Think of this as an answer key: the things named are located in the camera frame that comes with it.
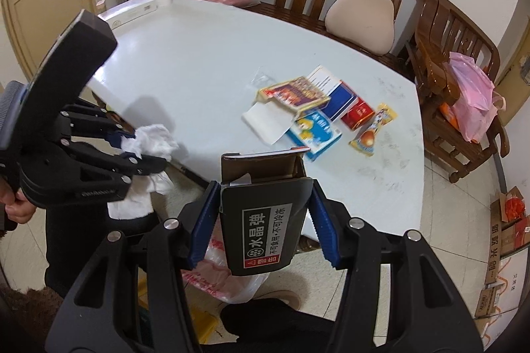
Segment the person's left hand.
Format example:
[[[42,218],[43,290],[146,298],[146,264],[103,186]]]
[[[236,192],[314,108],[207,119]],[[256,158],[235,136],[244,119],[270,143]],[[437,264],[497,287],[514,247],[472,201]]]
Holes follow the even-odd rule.
[[[26,199],[21,190],[13,192],[4,178],[0,179],[0,196],[0,201],[5,205],[5,212],[11,221],[26,224],[34,216],[37,207]]]

